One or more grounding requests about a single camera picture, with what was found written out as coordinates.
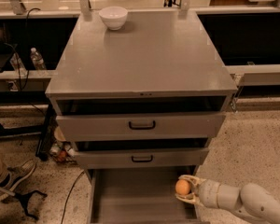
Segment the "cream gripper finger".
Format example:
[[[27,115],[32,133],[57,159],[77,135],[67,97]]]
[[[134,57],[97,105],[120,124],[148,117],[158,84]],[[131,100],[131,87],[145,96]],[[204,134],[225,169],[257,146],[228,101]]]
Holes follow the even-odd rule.
[[[201,202],[200,198],[193,192],[187,195],[176,194],[175,196],[181,202],[203,206],[203,203]]]
[[[190,184],[195,188],[200,186],[205,181],[204,178],[199,178],[195,175],[181,175],[179,177],[179,179],[186,180],[186,181],[190,182]]]

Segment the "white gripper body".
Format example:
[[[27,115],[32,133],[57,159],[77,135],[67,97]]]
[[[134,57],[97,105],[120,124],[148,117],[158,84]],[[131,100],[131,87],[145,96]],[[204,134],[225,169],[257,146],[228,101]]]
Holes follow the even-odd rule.
[[[220,183],[213,180],[205,180],[198,187],[200,202],[208,208],[218,208],[217,194]]]

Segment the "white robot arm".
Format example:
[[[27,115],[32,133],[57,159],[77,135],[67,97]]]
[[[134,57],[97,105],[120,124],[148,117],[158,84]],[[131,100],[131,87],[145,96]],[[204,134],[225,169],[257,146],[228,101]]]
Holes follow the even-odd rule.
[[[181,175],[175,196],[184,203],[228,211],[251,224],[280,224],[280,202],[254,183],[237,188],[194,175]]]

